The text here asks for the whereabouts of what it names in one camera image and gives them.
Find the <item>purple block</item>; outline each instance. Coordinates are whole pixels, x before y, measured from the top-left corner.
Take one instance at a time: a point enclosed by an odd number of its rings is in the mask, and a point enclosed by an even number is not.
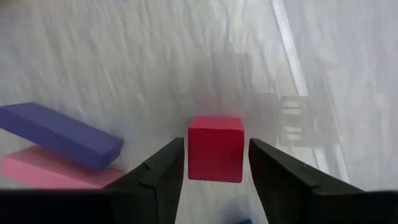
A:
[[[0,128],[93,170],[120,154],[123,140],[37,103],[0,106]]]

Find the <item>red cube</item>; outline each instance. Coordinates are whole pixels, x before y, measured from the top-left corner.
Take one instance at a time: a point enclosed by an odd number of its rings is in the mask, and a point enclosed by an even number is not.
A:
[[[242,182],[241,118],[200,116],[188,128],[188,178]]]

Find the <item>rectangular block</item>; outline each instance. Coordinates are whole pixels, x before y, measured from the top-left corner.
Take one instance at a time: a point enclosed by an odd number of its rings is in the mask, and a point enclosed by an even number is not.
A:
[[[41,146],[2,159],[2,175],[41,189],[102,189],[124,175],[116,169],[94,172]]]
[[[188,128],[189,179],[241,182],[243,149],[240,118],[195,118]]]
[[[103,170],[123,140],[37,103],[0,106],[0,128],[87,166]]]

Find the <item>red block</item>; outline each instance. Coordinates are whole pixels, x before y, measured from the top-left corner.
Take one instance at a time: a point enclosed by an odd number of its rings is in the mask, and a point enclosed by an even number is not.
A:
[[[240,118],[195,118],[188,128],[188,178],[242,182],[243,148]]]

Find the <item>foam block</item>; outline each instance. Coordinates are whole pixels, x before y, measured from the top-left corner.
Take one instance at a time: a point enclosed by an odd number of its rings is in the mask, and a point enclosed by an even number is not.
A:
[[[241,182],[243,148],[240,118],[195,118],[188,128],[189,179]]]
[[[41,146],[4,157],[1,168],[2,175],[41,189],[101,189],[124,175],[110,168],[94,172]]]
[[[123,140],[37,103],[0,106],[0,128],[87,166],[103,170]]]

